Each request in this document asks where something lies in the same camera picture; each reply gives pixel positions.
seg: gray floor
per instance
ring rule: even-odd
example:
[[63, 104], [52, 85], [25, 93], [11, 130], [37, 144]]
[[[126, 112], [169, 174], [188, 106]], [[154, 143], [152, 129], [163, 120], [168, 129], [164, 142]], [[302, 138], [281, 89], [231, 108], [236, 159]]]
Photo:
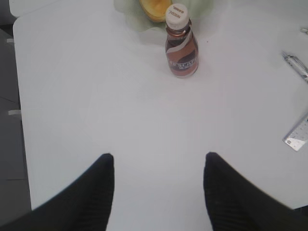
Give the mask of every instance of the gray floor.
[[[12, 28], [0, 26], [11, 35]], [[0, 226], [31, 211], [22, 122], [8, 116], [20, 109], [13, 49], [0, 47]]]

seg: plastic bottle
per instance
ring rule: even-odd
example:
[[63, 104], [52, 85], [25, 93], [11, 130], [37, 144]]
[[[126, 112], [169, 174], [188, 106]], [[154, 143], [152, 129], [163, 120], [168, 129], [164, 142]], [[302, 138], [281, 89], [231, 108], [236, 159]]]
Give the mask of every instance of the plastic bottle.
[[166, 55], [174, 75], [185, 78], [198, 68], [198, 42], [193, 35], [185, 5], [176, 3], [166, 11]]

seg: white table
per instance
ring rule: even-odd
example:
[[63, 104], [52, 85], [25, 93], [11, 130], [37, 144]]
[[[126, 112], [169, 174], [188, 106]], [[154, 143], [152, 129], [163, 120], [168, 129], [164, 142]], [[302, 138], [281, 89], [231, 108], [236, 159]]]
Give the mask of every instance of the white table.
[[59, 0], [10, 0], [11, 14], [20, 17]]
[[200, 66], [171, 75], [166, 35], [138, 34], [112, 1], [64, 0], [14, 25], [33, 208], [102, 153], [115, 157], [109, 231], [204, 231], [205, 154], [291, 208], [308, 205], [308, 145], [282, 142], [308, 111], [305, 0], [216, 0], [194, 30]]

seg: transparent ruler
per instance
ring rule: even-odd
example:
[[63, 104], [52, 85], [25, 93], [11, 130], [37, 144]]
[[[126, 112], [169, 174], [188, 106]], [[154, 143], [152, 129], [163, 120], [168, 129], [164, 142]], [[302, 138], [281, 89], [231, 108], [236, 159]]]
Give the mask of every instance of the transparent ruler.
[[295, 125], [283, 141], [295, 151], [298, 151], [308, 142], [308, 114]]

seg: bottle cap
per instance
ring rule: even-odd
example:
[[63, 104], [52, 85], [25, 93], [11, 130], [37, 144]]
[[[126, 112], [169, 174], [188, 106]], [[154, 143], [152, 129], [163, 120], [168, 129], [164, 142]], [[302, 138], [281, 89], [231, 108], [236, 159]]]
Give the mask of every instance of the bottle cap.
[[166, 23], [172, 30], [181, 30], [189, 23], [188, 10], [180, 3], [172, 4], [166, 11]]

